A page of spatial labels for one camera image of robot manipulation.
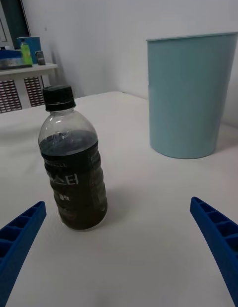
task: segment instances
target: white shelf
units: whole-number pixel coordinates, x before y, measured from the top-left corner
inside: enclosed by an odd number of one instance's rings
[[[52,73],[53,70],[58,68],[57,64],[47,63],[46,65],[34,64],[30,68],[9,69],[0,71],[0,81],[5,80],[21,80],[32,76],[41,76]]]

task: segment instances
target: white wall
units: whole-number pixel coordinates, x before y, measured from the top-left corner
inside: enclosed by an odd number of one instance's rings
[[[146,39],[238,30],[238,0],[23,0],[32,35],[78,96],[148,96]],[[238,52],[224,113],[238,126]]]

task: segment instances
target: green bottle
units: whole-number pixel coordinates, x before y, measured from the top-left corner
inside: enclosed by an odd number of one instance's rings
[[[21,54],[24,64],[33,64],[32,58],[31,58],[31,51],[27,43],[25,42],[25,39],[21,40]]]

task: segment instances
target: plastic bottle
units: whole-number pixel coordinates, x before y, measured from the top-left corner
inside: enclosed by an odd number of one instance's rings
[[[31,58],[31,51],[27,43],[25,42],[25,39],[21,40],[21,54],[24,64],[33,64],[32,58]]]
[[[39,146],[59,214],[70,228],[92,228],[107,212],[97,133],[74,110],[70,86],[44,88],[43,95],[50,116],[41,127]]]

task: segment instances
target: white table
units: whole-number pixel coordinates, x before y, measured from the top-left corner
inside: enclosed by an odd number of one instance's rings
[[[48,75],[54,73],[58,65],[55,63],[46,63],[45,65],[34,64],[29,68],[19,68],[10,70],[0,70],[0,81],[14,80],[17,93],[23,109],[31,107],[29,96],[26,90],[25,78],[42,76],[44,85],[49,86]]]
[[[0,81],[21,80],[29,77],[36,77],[52,73],[58,65],[55,63],[46,63],[45,65],[34,64],[29,68],[19,68],[10,70],[0,70]]]
[[[76,102],[98,132],[109,204],[90,232],[58,218],[37,144],[44,107],[0,115],[1,225],[47,206],[7,307],[233,307],[189,206],[196,195],[238,222],[238,130],[222,126],[209,157],[172,159],[150,148],[146,100]]]

